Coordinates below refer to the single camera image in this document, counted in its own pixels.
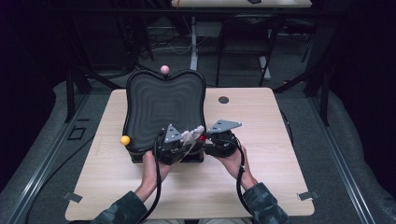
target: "hand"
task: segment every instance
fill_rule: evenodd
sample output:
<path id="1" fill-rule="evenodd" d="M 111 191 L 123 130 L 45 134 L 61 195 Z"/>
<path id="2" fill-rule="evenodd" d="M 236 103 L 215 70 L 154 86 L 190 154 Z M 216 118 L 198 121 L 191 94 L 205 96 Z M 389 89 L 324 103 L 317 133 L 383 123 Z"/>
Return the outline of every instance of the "hand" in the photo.
<path id="1" fill-rule="evenodd" d="M 250 167 L 248 165 L 248 154 L 245 147 L 241 147 L 242 151 L 245 155 L 245 172 L 242 174 L 241 185 L 244 190 L 250 189 L 254 185 L 257 184 L 256 178 L 254 178 L 253 174 L 250 172 Z M 226 158 L 216 158 L 218 159 L 226 168 L 228 173 L 233 177 L 237 178 L 239 173 L 239 167 L 241 166 L 241 152 L 239 149 L 235 151 L 235 153 Z"/>
<path id="2" fill-rule="evenodd" d="M 168 176 L 171 168 L 177 164 L 178 162 L 173 163 L 172 165 L 165 165 L 159 162 L 160 166 L 160 174 L 161 181 L 164 181 Z M 142 183 L 134 192 L 137 197 L 140 198 L 142 202 L 145 202 L 146 199 L 151 195 L 151 193 L 157 188 L 157 168 L 155 166 L 155 158 L 152 154 L 152 151 L 147 151 L 145 155 L 143 155 L 143 174 L 142 174 Z"/>

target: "camouflage sleeve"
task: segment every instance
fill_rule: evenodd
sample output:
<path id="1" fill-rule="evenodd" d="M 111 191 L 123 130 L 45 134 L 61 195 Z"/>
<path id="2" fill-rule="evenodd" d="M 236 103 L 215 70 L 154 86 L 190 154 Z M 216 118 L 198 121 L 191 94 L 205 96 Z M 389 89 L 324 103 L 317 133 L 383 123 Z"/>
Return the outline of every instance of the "camouflage sleeve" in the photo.
<path id="1" fill-rule="evenodd" d="M 288 214 L 277 205 L 277 199 L 263 183 L 248 189 L 243 196 L 254 223 L 291 223 Z"/>
<path id="2" fill-rule="evenodd" d="M 132 191 L 129 191 L 99 214 L 91 224 L 137 223 L 147 211 L 148 209 L 142 201 Z"/>

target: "person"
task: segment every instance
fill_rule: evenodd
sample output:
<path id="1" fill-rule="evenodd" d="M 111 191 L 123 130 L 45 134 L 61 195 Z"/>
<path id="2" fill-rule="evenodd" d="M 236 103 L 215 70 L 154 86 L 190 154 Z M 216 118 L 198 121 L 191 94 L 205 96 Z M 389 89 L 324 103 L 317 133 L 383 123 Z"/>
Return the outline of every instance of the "person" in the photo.
<path id="1" fill-rule="evenodd" d="M 248 165 L 247 151 L 241 147 L 245 154 L 245 172 L 242 175 L 241 186 L 245 190 L 243 197 L 247 207 L 252 214 L 254 223 L 291 223 L 290 217 L 277 204 L 276 198 L 272 195 L 262 182 L 258 182 L 250 172 Z M 235 153 L 226 158 L 217 158 L 226 168 L 228 173 L 237 178 L 241 164 L 241 152 L 236 150 Z M 162 181 L 165 180 L 172 167 L 177 165 L 165 165 L 159 163 Z M 143 174 L 142 182 L 135 192 L 129 191 L 122 198 L 111 204 L 109 208 L 100 213 L 92 224 L 101 223 L 137 223 L 143 217 L 148 209 L 144 205 L 146 199 L 156 189 L 156 166 L 155 159 L 151 151 L 143 156 Z M 199 223 L 224 223 L 218 220 L 200 220 Z M 228 223 L 246 223 L 245 220 L 231 220 Z"/>

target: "light wood tabletop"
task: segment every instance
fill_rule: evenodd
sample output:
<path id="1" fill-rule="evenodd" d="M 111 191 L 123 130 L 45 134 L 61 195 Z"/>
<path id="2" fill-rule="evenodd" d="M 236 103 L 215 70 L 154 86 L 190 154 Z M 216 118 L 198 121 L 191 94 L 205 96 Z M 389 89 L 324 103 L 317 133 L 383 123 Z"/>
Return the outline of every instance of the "light wood tabletop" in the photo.
<path id="1" fill-rule="evenodd" d="M 311 7 L 310 0 L 262 0 L 251 4 L 248 0 L 172 0 L 172 7 Z"/>
<path id="2" fill-rule="evenodd" d="M 221 96 L 228 97 L 229 103 L 221 104 Z M 113 91 L 75 189 L 82 200 L 69 203 L 66 219 L 94 219 L 140 185 L 142 164 L 132 163 L 120 144 L 126 112 L 125 90 Z M 314 213 L 311 201 L 297 198 L 308 190 L 272 90 L 206 89 L 204 112 L 206 128 L 218 119 L 242 123 L 232 132 L 247 148 L 253 175 L 271 190 L 290 216 Z M 163 181 L 160 201 L 148 219 L 248 217 L 235 184 L 211 156 L 205 155 L 202 163 L 181 163 Z M 154 198 L 155 192 L 145 202 L 147 208 Z"/>

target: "yellow ball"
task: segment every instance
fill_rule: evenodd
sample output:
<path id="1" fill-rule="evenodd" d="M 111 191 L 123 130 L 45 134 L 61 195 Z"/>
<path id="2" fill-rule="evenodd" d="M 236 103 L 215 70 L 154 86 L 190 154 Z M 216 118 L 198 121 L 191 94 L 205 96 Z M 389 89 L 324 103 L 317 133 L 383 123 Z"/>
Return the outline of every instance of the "yellow ball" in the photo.
<path id="1" fill-rule="evenodd" d="M 122 138 L 120 139 L 120 142 L 126 146 L 131 142 L 131 138 L 129 138 L 129 136 L 127 135 L 123 135 Z"/>

